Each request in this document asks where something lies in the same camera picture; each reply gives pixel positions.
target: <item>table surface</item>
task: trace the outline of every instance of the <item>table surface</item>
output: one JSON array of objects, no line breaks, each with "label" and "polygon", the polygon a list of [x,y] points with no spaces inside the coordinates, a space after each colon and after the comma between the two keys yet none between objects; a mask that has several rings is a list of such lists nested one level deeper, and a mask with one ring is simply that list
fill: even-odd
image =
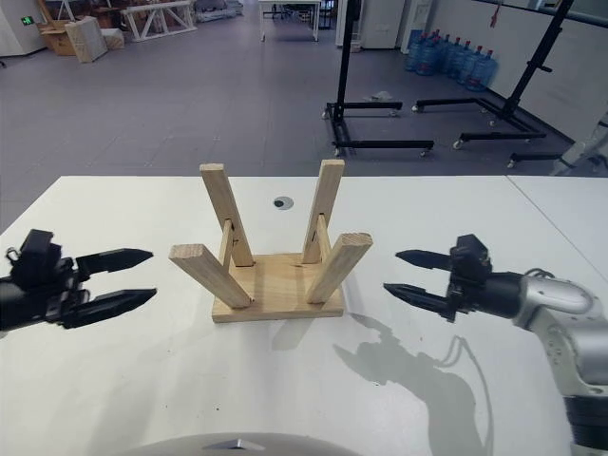
[{"label": "table surface", "polygon": [[[231,179],[254,253],[301,248],[315,182]],[[294,207],[276,210],[278,196]],[[231,431],[308,435],[363,455],[569,454],[564,407],[534,334],[482,313],[450,325],[382,288],[400,281],[442,294],[447,273],[394,253],[447,252],[475,233],[496,271],[542,266],[608,303],[596,268],[507,178],[343,179],[330,237],[369,232],[374,245],[345,281],[341,318],[215,325],[211,294],[167,259],[174,243],[219,250],[199,178],[61,178],[0,248],[18,247],[30,228],[54,232],[69,256],[152,251],[86,285],[93,295],[159,292],[96,325],[41,324],[0,341],[1,454],[108,454]],[[467,350],[448,354],[454,340]]]},{"label": "table surface", "polygon": [[510,179],[608,280],[608,179]]}]

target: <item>gray floor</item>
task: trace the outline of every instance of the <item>gray floor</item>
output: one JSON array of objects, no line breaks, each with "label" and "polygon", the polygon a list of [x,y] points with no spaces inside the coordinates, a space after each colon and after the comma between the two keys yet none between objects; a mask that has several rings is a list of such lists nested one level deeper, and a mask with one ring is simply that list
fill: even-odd
[{"label": "gray floor", "polygon": [[[94,64],[41,51],[0,69],[0,231],[62,175],[194,176],[201,162],[224,162],[231,176],[314,176],[333,155],[321,108],[335,98],[340,51],[334,31],[268,19],[260,43],[257,9],[201,24],[195,32],[110,51]],[[400,118],[351,119],[362,139],[434,139],[418,150],[361,151],[348,175],[505,174],[514,151],[556,153],[550,134],[531,144],[477,142],[454,151],[464,130],[487,129],[474,107],[413,114],[417,98],[457,97],[443,77],[403,69],[398,51],[351,57],[350,101],[387,90],[405,103]],[[546,174],[549,163],[514,173]]]}]

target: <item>cable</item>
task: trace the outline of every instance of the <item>cable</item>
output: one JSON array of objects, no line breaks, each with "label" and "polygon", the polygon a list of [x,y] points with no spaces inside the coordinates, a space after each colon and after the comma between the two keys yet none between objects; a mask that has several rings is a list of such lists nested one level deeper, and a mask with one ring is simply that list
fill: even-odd
[{"label": "cable", "polygon": [[529,271],[526,271],[524,276],[533,276],[533,277],[545,277],[545,278],[555,278],[553,274],[548,271],[545,271],[541,268],[532,268]]}]

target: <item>white wall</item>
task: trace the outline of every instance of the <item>white wall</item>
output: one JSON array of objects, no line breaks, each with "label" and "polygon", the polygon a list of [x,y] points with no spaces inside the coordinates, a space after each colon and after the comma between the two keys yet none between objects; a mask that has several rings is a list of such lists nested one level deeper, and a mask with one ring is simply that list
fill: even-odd
[{"label": "white wall", "polygon": [[42,22],[36,0],[0,0],[0,55],[23,55],[45,47],[35,25],[24,26],[21,18]]},{"label": "white wall", "polygon": [[[435,0],[429,29],[494,49],[499,70],[491,89],[508,97],[525,70],[552,16],[472,0]],[[545,65],[522,96],[521,107],[572,139],[584,139],[608,109],[608,29],[565,20]]]}]

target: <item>wooden stool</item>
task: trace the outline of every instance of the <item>wooden stool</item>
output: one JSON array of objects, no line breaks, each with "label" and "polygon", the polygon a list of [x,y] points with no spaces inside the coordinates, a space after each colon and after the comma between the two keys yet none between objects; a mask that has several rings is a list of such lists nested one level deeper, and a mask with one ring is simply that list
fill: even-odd
[{"label": "wooden stool", "polygon": [[219,258],[203,244],[182,244],[169,259],[216,296],[213,321],[342,315],[340,284],[372,245],[367,233],[342,234],[330,244],[327,226],[343,170],[342,160],[321,163],[301,254],[253,256],[223,164],[200,166],[223,230]]}]

